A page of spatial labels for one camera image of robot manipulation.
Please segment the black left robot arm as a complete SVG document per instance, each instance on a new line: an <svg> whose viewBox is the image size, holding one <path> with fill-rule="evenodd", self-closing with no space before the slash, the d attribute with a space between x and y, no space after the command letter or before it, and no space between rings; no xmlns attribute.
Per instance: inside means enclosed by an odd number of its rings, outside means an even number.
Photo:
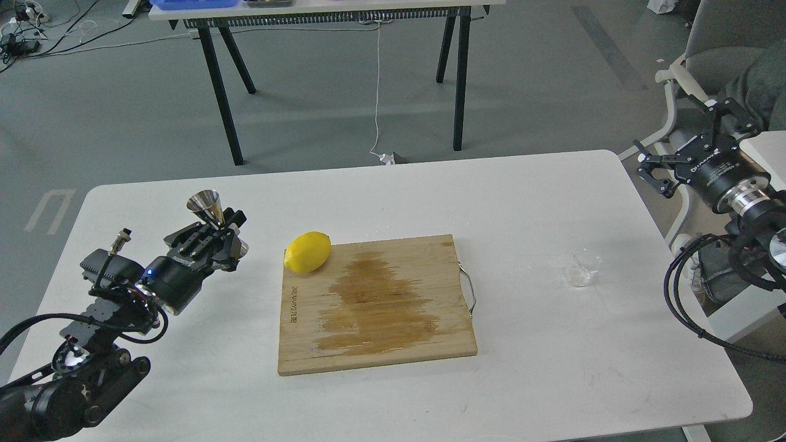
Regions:
<svg viewBox="0 0 786 442"><path fill-rule="evenodd" d="M50 441L99 425L149 374L150 360L134 358L117 339L151 344L169 317L184 311L217 269L231 272L247 252L239 238L244 212L189 204L200 221L165 237L168 253L146 268L122 257L130 240L121 230L108 250L82 260L95 298L81 314L38 314L14 325L2 349L45 320L67 319L50 363L2 387L2 440Z"/></svg>

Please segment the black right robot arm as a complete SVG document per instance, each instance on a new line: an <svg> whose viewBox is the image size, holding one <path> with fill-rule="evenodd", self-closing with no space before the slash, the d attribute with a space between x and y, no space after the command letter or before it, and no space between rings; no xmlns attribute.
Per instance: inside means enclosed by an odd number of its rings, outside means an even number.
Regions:
<svg viewBox="0 0 786 442"><path fill-rule="evenodd" d="M690 100L704 113L702 131L670 155L652 154L646 143L634 140L641 154L638 176L665 198L685 185L714 213L727 214L731 221L727 235L702 235L674 258L664 277L666 305L698 338L783 363L783 355L747 349L713 335L688 316L680 301L677 278L682 269L700 249L716 242L728 246L730 268L744 282L769 292L784 290L784 191L770 185L770 173L744 153L735 137L758 134L755 120L732 98L716 103L690 95Z"/></svg>

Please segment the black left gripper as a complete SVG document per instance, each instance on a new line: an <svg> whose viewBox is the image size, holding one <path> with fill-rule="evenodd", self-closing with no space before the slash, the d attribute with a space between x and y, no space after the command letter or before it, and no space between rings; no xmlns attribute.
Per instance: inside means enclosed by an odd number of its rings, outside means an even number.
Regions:
<svg viewBox="0 0 786 442"><path fill-rule="evenodd" d="M244 212L227 207L211 221L211 226L193 223L166 236L169 251L144 269L140 278L141 291L154 296L157 304L178 316L199 293L206 277L212 275L212 269L236 271L248 250L239 237L239 228L245 221ZM206 241L210 238L212 252L208 257L211 250ZM191 268L185 265L209 264L209 260L211 266Z"/></svg>

